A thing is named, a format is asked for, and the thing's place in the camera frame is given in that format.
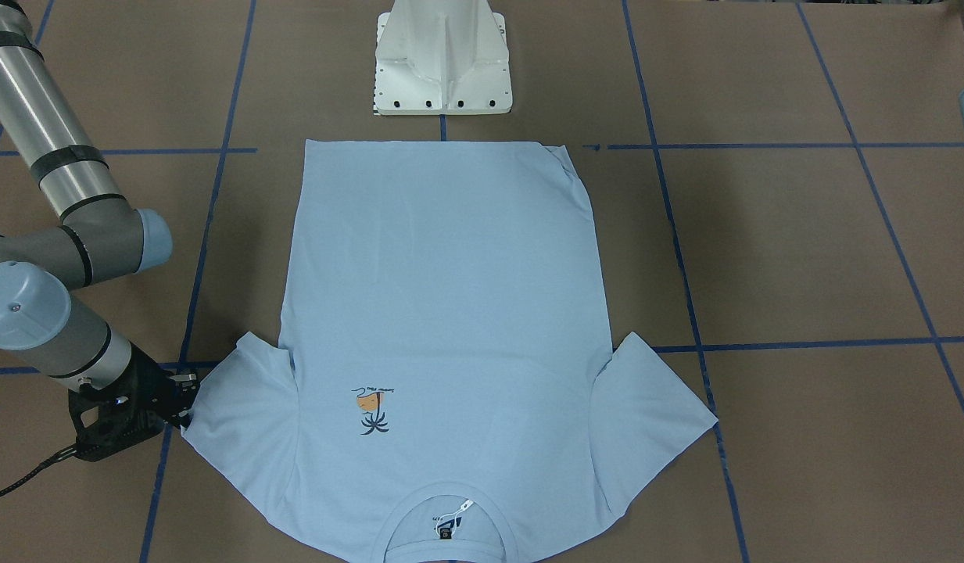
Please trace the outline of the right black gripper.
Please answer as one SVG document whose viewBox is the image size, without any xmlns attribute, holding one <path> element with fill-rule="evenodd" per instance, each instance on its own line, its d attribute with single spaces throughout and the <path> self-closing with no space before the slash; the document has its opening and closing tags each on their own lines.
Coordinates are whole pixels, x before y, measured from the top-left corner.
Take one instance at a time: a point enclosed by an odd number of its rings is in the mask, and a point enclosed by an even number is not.
<svg viewBox="0 0 964 563">
<path fill-rule="evenodd" d="M 178 430 L 192 423 L 193 407 L 186 406 L 186 389 L 199 388 L 197 374 L 174 374 L 164 370 L 138 346 L 120 377 L 106 387 L 110 398 L 127 398 L 138 412 L 153 412 Z"/>
</svg>

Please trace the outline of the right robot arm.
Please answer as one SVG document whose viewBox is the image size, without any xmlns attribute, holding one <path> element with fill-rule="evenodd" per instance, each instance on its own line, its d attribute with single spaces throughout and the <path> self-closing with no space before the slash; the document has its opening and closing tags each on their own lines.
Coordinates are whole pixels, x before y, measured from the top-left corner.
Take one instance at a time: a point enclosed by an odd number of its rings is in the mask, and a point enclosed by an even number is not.
<svg viewBox="0 0 964 563">
<path fill-rule="evenodd" d="M 125 338 L 77 289 L 166 263 L 172 238 L 136 210 L 50 74 L 28 15 L 0 1 L 0 121 L 59 223 L 0 234 L 0 350 L 88 400 L 188 425 L 196 389 Z"/>
</svg>

